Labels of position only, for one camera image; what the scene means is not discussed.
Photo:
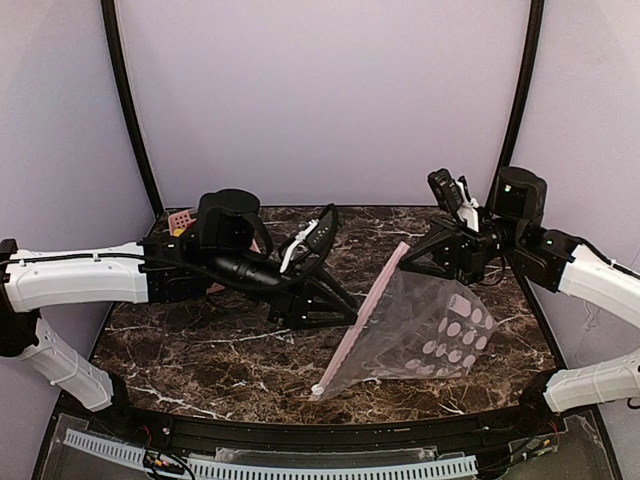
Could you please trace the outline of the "clear zip top bag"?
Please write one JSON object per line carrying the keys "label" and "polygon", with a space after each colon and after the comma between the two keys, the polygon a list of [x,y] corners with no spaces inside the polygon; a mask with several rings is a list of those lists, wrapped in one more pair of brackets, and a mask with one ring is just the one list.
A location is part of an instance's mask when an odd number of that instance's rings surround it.
{"label": "clear zip top bag", "polygon": [[400,269],[398,244],[309,399],[322,401],[366,380],[469,375],[498,327],[481,299],[455,280]]}

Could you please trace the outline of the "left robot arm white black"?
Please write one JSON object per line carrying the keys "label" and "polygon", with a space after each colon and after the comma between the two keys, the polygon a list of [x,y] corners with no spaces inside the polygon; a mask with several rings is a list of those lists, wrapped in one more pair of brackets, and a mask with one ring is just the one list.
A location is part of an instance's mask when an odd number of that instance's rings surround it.
{"label": "left robot arm white black", "polygon": [[1,243],[1,354],[29,363],[93,413],[128,406],[124,382],[65,343],[42,309],[66,304],[169,304],[215,285],[269,306],[288,329],[354,323],[357,301],[324,267],[339,228],[334,204],[276,247],[259,199],[240,189],[200,198],[178,235],[97,250],[43,253]]}

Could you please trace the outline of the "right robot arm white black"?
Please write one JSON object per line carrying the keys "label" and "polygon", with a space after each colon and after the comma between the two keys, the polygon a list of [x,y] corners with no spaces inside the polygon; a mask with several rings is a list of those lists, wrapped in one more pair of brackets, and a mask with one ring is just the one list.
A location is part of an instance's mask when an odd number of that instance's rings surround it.
{"label": "right robot arm white black", "polygon": [[[505,258],[534,284],[638,326],[638,273],[582,237],[542,227],[544,179],[520,167],[503,167],[486,207],[470,195],[464,177],[453,178],[445,168],[429,173],[427,183],[449,217],[431,223],[402,257],[402,270],[471,285],[483,280],[490,261]],[[638,395],[639,354],[632,352],[587,367],[542,372],[520,403],[531,411],[561,413]]]}

